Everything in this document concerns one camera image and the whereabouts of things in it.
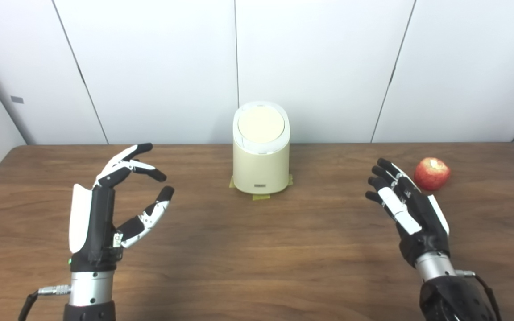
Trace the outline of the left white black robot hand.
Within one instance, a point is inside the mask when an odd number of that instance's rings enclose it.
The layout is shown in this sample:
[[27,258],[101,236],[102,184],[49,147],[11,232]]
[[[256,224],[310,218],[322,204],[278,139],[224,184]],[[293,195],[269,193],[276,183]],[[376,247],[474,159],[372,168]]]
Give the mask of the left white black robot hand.
[[155,201],[120,226],[113,223],[116,189],[131,173],[165,181],[166,175],[136,156],[153,149],[151,143],[124,149],[108,161],[91,189],[73,187],[69,223],[70,271],[112,272],[122,260],[123,250],[143,239],[159,222],[174,194],[166,185]]

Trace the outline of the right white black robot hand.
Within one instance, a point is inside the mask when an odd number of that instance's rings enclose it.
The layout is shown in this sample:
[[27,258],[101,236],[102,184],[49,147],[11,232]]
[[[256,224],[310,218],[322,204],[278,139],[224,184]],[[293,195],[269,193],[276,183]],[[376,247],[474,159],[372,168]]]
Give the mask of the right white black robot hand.
[[449,226],[437,201],[425,195],[402,169],[379,158],[368,183],[373,191],[366,199],[381,205],[396,224],[400,252],[413,268],[420,256],[429,253],[450,255]]

